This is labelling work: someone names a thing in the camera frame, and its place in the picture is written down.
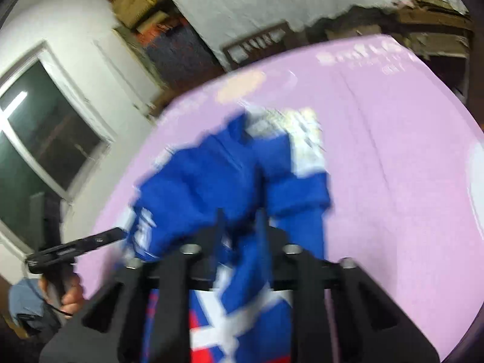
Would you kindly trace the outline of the person's left hand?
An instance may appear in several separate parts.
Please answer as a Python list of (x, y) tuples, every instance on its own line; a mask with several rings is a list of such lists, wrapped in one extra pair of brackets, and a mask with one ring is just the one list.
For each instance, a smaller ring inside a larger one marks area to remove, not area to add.
[(86, 302), (84, 298), (84, 287), (81, 284), (80, 277), (73, 271), (68, 274), (66, 293), (62, 296), (58, 304), (52, 302), (52, 294), (49, 291), (50, 283), (44, 276), (41, 276), (38, 280), (38, 286), (45, 301), (51, 306), (56, 306), (59, 311), (64, 312), (64, 317), (67, 319), (76, 314)]

